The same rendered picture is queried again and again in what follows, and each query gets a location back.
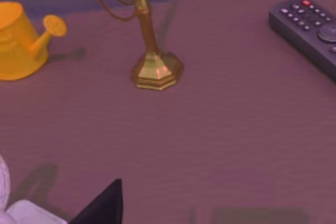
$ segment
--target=dark pointed object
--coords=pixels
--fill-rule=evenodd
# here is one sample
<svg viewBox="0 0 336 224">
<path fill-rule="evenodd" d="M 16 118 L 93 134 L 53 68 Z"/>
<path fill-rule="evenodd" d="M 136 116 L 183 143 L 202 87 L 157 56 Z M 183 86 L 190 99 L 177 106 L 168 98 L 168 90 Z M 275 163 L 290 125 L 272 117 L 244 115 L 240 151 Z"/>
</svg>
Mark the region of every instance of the dark pointed object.
<svg viewBox="0 0 336 224">
<path fill-rule="evenodd" d="M 122 224 L 122 182 L 116 179 L 68 224 Z"/>
</svg>

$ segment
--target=black object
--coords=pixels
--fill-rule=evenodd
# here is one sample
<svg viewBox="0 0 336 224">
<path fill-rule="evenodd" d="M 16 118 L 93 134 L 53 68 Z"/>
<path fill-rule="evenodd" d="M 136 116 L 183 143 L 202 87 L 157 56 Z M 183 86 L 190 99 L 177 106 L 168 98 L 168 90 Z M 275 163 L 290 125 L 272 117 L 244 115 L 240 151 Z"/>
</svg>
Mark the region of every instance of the black object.
<svg viewBox="0 0 336 224">
<path fill-rule="evenodd" d="M 269 10 L 269 24 L 336 81 L 336 18 L 313 0 L 287 0 Z"/>
<path fill-rule="evenodd" d="M 122 181 L 116 179 L 68 224 L 122 224 Z"/>
</svg>

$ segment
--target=menorah base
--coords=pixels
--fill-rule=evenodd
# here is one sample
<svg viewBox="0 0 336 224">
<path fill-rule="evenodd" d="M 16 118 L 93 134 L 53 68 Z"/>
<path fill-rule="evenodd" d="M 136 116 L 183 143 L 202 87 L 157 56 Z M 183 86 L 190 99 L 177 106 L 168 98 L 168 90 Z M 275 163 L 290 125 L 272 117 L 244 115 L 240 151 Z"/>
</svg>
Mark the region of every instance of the menorah base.
<svg viewBox="0 0 336 224">
<path fill-rule="evenodd" d="M 144 55 L 132 69 L 131 80 L 141 89 L 163 90 L 177 83 L 182 70 L 182 63 L 171 52 Z"/>
</svg>

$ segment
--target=wooden table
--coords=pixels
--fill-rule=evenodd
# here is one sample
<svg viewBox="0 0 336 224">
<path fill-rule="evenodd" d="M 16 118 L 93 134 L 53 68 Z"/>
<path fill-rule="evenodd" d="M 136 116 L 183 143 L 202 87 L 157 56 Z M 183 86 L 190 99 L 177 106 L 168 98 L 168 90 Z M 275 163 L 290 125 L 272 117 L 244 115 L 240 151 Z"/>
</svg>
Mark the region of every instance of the wooden table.
<svg viewBox="0 0 336 224">
<path fill-rule="evenodd" d="M 155 5 L 160 43 L 185 64 L 163 92 L 129 80 L 143 51 L 136 22 L 68 15 L 69 34 L 51 50 L 70 54 L 0 84 L 12 200 L 42 176 L 33 201 L 66 218 L 121 177 L 125 224 L 189 223 L 191 208 L 209 223 L 214 207 L 250 214 L 244 224 L 250 207 L 281 223 L 334 223 L 336 86 L 271 32 L 278 1 Z M 334 0 L 317 1 L 336 12 Z"/>
</svg>

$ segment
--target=red button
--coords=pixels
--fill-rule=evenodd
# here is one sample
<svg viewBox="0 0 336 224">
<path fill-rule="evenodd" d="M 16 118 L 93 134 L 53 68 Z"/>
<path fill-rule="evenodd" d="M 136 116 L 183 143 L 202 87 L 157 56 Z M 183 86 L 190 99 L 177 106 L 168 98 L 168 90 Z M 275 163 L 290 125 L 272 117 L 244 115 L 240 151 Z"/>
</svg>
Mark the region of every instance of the red button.
<svg viewBox="0 0 336 224">
<path fill-rule="evenodd" d="M 303 5 L 303 6 L 309 6 L 311 3 L 310 3 L 310 1 L 308 1 L 308 0 L 302 0 L 301 1 L 301 5 Z"/>
</svg>

